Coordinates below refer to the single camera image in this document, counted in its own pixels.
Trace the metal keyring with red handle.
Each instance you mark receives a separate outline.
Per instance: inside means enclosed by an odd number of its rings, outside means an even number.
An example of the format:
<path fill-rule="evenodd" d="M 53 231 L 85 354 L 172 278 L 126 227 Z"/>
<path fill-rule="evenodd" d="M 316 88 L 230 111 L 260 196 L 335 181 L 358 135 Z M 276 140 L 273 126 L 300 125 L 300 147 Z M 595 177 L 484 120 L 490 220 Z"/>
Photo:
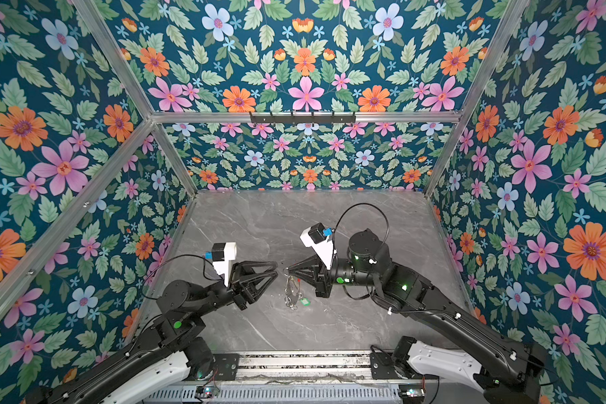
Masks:
<path fill-rule="evenodd" d="M 291 310 L 296 310 L 302 297 L 300 282 L 289 274 L 285 275 L 285 279 L 284 303 Z"/>

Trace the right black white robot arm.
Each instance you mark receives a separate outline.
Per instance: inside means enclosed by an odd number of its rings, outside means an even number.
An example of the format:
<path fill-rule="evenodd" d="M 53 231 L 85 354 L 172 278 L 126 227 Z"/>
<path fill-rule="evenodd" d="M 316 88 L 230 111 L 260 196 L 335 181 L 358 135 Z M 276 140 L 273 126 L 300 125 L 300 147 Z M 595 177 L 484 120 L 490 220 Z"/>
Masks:
<path fill-rule="evenodd" d="M 300 239 L 314 256 L 291 265 L 287 273 L 328 298 L 333 286 L 370 288 L 368 298 L 390 315 L 400 315 L 440 333 L 454 349 L 404 338 L 393 357 L 415 375 L 432 375 L 481 392 L 489 403 L 537 403 L 547 352 L 535 343 L 505 337 L 449 299 L 428 278 L 393 261 L 385 241 L 372 230 L 353 234 L 347 256 L 337 256 L 333 229 L 318 223 Z"/>

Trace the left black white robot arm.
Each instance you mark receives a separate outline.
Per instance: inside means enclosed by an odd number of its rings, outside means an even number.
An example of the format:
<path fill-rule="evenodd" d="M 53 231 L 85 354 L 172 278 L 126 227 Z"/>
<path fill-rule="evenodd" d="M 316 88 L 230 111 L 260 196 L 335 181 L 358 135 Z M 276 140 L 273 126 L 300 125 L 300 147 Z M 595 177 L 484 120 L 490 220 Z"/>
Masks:
<path fill-rule="evenodd" d="M 213 353 L 200 334 L 203 317 L 231 304 L 245 310 L 257 302 L 276 277 L 274 261 L 242 261 L 232 265 L 228 283 L 219 280 L 201 286 L 177 279 L 156 299 L 159 314 L 124 348 L 54 388 L 38 387 L 28 392 L 24 403 L 104 403 L 135 377 L 164 362 L 183 368 L 182 373 L 207 376 Z"/>

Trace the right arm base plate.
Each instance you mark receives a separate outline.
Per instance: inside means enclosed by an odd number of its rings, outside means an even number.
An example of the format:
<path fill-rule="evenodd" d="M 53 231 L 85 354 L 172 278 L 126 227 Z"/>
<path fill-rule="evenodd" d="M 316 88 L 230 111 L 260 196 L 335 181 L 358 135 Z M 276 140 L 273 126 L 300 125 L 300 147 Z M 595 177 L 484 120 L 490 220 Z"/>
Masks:
<path fill-rule="evenodd" d="M 370 345 L 370 373 L 374 380 L 439 380 L 437 375 L 422 374 L 409 364 L 410 350 L 418 344 L 415 338 L 402 339 L 392 351 Z"/>

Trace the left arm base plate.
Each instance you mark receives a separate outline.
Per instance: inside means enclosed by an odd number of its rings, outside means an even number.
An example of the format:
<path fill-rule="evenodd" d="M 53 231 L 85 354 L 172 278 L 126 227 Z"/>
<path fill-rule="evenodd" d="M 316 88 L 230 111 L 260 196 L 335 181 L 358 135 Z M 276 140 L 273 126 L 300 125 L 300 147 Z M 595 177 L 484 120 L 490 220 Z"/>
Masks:
<path fill-rule="evenodd" d="M 238 353 L 215 353 L 205 381 L 233 381 L 237 378 L 241 355 Z"/>

